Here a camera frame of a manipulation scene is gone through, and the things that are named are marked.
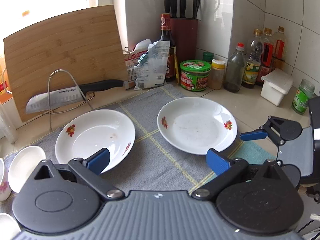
red knife block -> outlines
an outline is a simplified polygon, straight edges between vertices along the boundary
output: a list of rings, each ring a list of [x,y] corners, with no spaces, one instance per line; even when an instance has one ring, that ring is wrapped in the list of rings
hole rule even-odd
[[[182,61],[196,58],[196,44],[198,34],[196,19],[171,18],[171,33],[176,44],[176,54],[179,64]]]

metal screw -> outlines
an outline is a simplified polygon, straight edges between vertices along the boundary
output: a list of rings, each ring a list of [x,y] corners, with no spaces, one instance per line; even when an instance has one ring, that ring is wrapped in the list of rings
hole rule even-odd
[[[207,197],[210,195],[210,191],[205,188],[198,188],[194,193],[197,197]]]
[[[119,198],[123,195],[123,192],[119,189],[112,189],[107,192],[107,196],[111,198]]]

bowl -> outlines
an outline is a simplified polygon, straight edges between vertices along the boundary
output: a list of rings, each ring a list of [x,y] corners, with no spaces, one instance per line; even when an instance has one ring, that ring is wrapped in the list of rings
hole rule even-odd
[[[14,218],[6,213],[0,213],[0,235],[1,240],[11,240],[18,233],[20,227]]]
[[[9,167],[8,180],[11,189],[19,193],[30,174],[44,159],[46,159],[44,150],[39,146],[28,146],[22,149]]]
[[[118,165],[130,152],[135,128],[125,114],[110,110],[94,110],[78,116],[60,132],[55,146],[55,155],[60,164],[73,158],[86,159],[102,148],[110,152],[106,172]]]
[[[233,115],[222,105],[200,97],[178,98],[159,111],[157,125],[164,139],[192,154],[206,155],[210,148],[221,152],[237,135]]]
[[[0,201],[6,200],[11,193],[8,182],[8,173],[5,170],[4,161],[0,158]]]

cutting board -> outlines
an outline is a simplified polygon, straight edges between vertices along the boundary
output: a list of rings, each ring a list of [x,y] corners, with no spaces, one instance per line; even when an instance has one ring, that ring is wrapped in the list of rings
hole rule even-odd
[[[48,91],[48,78],[57,69],[69,71],[78,84],[128,80],[113,5],[74,11],[30,25],[4,39],[4,57],[23,122],[40,114],[26,114],[27,102]],[[73,86],[68,74],[57,73],[51,78],[50,91]]]

green lid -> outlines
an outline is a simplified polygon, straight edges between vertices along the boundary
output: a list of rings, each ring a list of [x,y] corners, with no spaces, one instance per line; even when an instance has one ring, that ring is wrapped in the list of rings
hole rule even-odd
[[[186,60],[180,63],[180,68],[190,72],[205,72],[211,69],[211,64],[204,60]]]
[[[211,62],[211,60],[213,59],[213,56],[214,56],[213,53],[205,51],[203,53],[202,60],[207,61],[207,62]]]

